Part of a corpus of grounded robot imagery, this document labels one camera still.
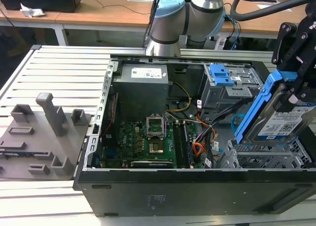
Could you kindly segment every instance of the yellow wire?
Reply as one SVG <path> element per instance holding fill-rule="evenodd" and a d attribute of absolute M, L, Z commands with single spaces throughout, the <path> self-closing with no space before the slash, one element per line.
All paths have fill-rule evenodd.
<path fill-rule="evenodd" d="M 177 82 L 173 82 L 173 83 L 177 84 L 177 85 L 187 94 L 188 99 L 189 99 L 189 102 L 188 102 L 188 104 L 187 104 L 184 108 L 182 108 L 182 109 L 166 109 L 166 111 L 167 111 L 167 112 L 182 112 L 182 111 L 188 109 L 189 106 L 191 105 L 191 97 L 190 97 L 189 93 L 185 90 L 185 88 L 183 88 L 183 86 L 181 86 L 181 85 L 180 85 L 179 83 L 177 83 Z"/>

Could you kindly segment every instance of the gray plastic holder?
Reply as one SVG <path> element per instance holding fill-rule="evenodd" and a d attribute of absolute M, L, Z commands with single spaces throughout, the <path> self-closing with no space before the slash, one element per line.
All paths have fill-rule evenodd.
<path fill-rule="evenodd" d="M 84 110 L 64 113 L 50 93 L 36 102 L 44 112 L 18 104 L 13 121 L 0 138 L 0 178 L 69 180 L 84 142 L 91 115 Z"/>

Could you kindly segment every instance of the blue cable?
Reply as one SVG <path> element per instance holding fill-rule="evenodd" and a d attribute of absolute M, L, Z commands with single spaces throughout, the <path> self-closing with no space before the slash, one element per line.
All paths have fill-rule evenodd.
<path fill-rule="evenodd" d="M 233 133 L 236 132 L 236 128 L 235 128 L 234 122 L 235 122 L 236 117 L 238 117 L 238 116 L 244 117 L 245 114 L 236 114 L 236 115 L 233 117 L 232 122 L 231 122 L 231 127 L 232 127 L 232 130 L 233 130 Z"/>
<path fill-rule="evenodd" d="M 235 20 L 234 20 L 232 17 L 230 17 L 229 15 L 226 15 L 226 16 L 229 18 L 229 20 L 230 20 L 230 21 L 236 26 L 236 28 L 237 28 L 237 36 L 236 36 L 235 42 L 233 43 L 232 48 L 231 48 L 231 50 L 233 50 L 234 47 L 235 47 L 235 45 L 236 45 L 237 39 L 238 39 L 238 37 L 239 37 L 239 35 L 240 35 L 240 31 L 239 31 L 239 28 L 238 28 L 238 24 L 235 22 Z"/>

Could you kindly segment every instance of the blue latch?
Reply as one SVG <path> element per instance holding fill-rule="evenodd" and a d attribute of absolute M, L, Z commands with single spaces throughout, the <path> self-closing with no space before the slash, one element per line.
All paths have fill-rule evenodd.
<path fill-rule="evenodd" d="M 233 86 L 235 84 L 229 77 L 229 71 L 226 70 L 224 65 L 211 64 L 209 65 L 209 71 L 214 78 L 215 85 Z"/>

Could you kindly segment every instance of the motherboard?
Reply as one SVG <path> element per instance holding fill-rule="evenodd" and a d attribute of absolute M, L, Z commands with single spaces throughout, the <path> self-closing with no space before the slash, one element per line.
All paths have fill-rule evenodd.
<path fill-rule="evenodd" d="M 150 133 L 163 133 L 163 136 Z M 100 165 L 103 168 L 201 167 L 192 153 L 196 136 L 194 123 L 161 123 L 158 120 L 147 125 L 145 120 L 122 121 L 117 145 L 103 147 Z"/>

